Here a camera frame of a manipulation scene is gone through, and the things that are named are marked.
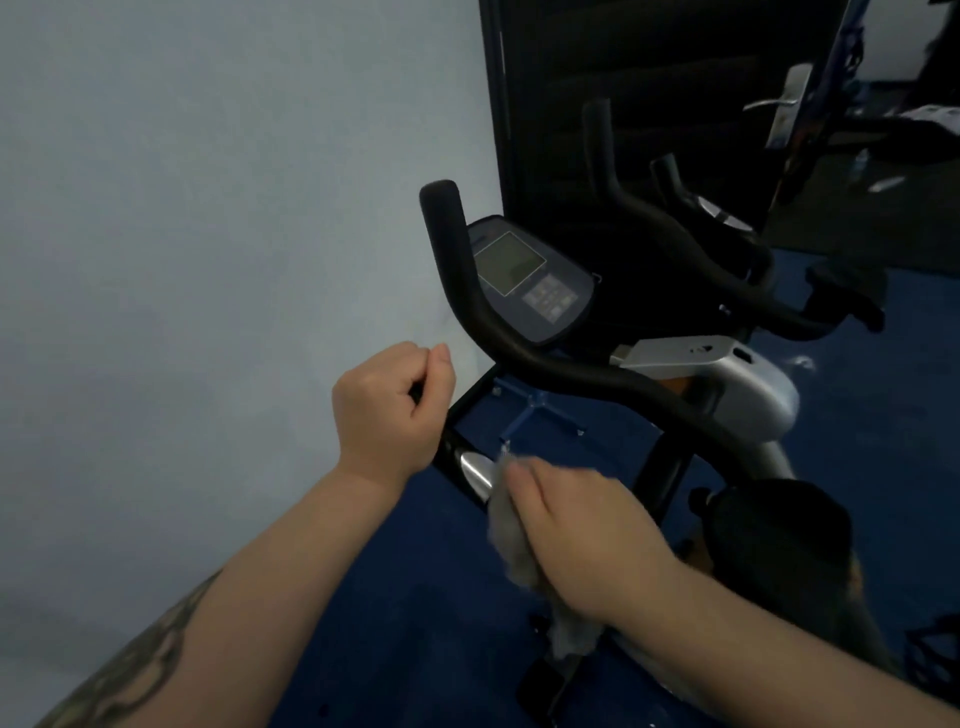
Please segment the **grey cleaning cloth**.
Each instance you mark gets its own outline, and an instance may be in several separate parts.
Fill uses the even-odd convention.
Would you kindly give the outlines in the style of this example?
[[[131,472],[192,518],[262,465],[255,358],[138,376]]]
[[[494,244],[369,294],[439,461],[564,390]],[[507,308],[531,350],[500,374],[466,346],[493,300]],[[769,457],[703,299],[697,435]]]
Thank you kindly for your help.
[[[549,605],[547,637],[552,656],[557,660],[589,656],[596,650],[605,625],[572,609],[547,578],[506,484],[508,466],[521,461],[521,457],[502,449],[494,464],[486,501],[487,538],[502,559],[510,582]]]

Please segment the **person's right hand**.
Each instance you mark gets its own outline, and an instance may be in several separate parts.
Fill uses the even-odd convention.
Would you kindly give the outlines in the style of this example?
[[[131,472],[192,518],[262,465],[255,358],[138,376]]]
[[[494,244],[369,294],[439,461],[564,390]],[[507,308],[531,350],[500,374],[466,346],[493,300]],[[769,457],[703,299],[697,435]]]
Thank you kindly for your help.
[[[656,625],[680,565],[652,516],[619,480],[571,467],[558,514],[519,514],[546,577],[579,614],[626,631]]]

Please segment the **person's right forearm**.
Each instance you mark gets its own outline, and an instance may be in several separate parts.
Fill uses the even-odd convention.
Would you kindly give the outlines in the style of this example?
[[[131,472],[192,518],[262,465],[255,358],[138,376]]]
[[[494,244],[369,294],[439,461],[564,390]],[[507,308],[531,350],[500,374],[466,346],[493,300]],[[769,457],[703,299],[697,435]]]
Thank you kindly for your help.
[[[608,620],[738,728],[960,728],[960,710],[675,560],[632,573]]]

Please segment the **person's left forearm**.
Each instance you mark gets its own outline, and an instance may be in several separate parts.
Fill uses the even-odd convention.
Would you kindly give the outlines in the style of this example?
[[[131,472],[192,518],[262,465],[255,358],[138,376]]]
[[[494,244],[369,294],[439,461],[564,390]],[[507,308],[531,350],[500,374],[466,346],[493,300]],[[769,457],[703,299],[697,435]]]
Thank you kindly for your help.
[[[267,728],[332,596],[412,477],[335,467],[33,728]]]

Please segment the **black framed wall mirror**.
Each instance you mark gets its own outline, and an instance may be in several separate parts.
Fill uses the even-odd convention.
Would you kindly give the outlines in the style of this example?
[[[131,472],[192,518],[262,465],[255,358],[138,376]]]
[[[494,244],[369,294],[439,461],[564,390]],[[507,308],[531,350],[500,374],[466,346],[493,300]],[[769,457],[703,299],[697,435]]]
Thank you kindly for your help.
[[[819,81],[849,0],[479,0],[505,213],[560,238],[606,217],[592,192],[582,107],[610,101],[615,161],[660,199],[649,164],[673,154],[688,187],[755,228],[788,142],[769,143],[788,72]]]

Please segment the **exercise bike console display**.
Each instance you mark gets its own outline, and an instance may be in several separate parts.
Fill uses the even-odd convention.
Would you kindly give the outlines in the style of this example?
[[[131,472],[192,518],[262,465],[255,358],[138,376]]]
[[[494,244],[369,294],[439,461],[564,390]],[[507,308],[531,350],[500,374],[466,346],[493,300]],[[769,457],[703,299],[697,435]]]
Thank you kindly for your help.
[[[585,321],[597,283],[583,266],[500,215],[466,229],[487,301],[533,346],[550,349]]]

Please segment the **black bike saddle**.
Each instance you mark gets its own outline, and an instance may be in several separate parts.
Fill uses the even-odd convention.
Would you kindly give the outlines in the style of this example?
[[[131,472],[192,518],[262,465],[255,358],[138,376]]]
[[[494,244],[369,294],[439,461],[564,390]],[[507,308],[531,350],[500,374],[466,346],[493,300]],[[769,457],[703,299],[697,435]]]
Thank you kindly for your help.
[[[810,482],[750,481],[689,497],[713,576],[764,610],[823,639],[834,636],[851,592],[848,510]]]

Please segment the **person's left hand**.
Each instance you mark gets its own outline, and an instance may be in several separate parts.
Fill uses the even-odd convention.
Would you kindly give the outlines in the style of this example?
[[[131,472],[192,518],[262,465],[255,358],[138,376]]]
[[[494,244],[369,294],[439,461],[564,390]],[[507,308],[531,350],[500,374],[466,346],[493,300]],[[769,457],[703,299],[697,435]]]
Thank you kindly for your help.
[[[332,390],[339,472],[398,495],[437,454],[447,411],[418,411],[431,347],[401,342],[345,372]]]

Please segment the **door with colourful poster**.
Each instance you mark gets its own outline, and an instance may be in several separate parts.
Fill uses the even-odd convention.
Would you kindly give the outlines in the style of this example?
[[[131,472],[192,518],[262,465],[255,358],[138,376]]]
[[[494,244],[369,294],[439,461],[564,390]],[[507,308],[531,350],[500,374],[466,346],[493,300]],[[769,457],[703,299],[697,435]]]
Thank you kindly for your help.
[[[791,137],[774,201],[790,205],[803,192],[858,95],[858,70],[865,55],[865,20],[871,0],[845,0],[842,22],[816,84],[808,86]]]

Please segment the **black and silver exercise bike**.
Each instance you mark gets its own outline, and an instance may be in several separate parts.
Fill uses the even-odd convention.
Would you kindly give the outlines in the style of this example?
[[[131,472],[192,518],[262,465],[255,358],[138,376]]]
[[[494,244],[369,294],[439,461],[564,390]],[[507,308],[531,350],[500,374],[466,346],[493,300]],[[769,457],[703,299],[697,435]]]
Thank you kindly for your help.
[[[532,389],[628,407],[660,429],[660,438],[630,488],[659,525],[695,456],[714,468],[725,481],[723,489],[758,480],[799,480],[781,444],[799,413],[798,391],[778,364],[750,346],[750,337],[763,329],[793,341],[816,340],[833,333],[847,317],[881,332],[887,278],[882,269],[828,260],[808,268],[811,294],[803,309],[783,304],[770,295],[775,267],[771,250],[758,241],[749,224],[692,194],[671,154],[651,164],[664,208],[624,190],[612,127],[609,99],[583,106],[587,172],[597,197],[627,213],[647,241],[697,285],[704,301],[719,310],[719,329],[642,338],[618,346],[606,363],[556,357],[550,353],[552,347],[533,346],[518,334],[488,302],[457,185],[451,180],[432,182],[421,189],[419,200],[447,302],[473,342],[497,365]],[[487,511],[497,460],[445,428],[434,463]],[[681,544],[678,556],[716,579],[696,517],[700,524]],[[834,635],[808,633],[960,710],[960,609],[908,631],[907,649],[898,662],[866,605],[855,546],[849,587],[846,611]],[[694,686],[655,661],[623,631],[600,624],[605,631],[599,644],[610,637],[673,696],[719,718]],[[557,660],[549,646],[525,675],[518,701],[544,728],[555,728],[556,706],[585,658]]]

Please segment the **blue cross-shaped floor stand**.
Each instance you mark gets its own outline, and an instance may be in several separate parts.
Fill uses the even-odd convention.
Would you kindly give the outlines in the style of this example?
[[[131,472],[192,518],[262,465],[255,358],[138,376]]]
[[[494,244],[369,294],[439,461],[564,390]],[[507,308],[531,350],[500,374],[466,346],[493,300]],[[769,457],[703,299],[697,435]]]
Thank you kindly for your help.
[[[567,412],[557,408],[550,399],[550,394],[543,390],[529,389],[519,384],[512,383],[503,377],[495,377],[492,380],[490,394],[498,399],[503,399],[505,393],[523,401],[521,410],[506,425],[498,436],[500,450],[502,453],[508,453],[514,437],[519,434],[523,427],[535,416],[544,415],[552,418],[556,422],[567,426],[575,433],[575,436],[582,438],[587,432],[587,428],[576,418],[573,418]]]

